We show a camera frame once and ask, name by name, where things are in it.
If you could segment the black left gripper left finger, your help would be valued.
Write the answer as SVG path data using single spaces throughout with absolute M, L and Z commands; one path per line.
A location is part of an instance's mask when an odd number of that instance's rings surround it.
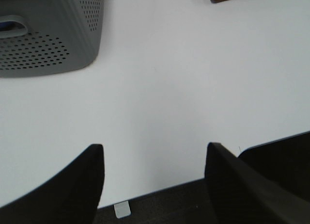
M 104 150 L 88 146 L 44 184 L 0 208 L 2 224 L 91 224 L 103 190 Z

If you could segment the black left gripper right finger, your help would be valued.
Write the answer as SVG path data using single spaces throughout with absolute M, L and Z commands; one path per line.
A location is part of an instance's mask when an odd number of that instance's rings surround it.
M 204 181 L 220 224 L 308 224 L 310 204 L 268 180 L 220 143 L 207 146 Z

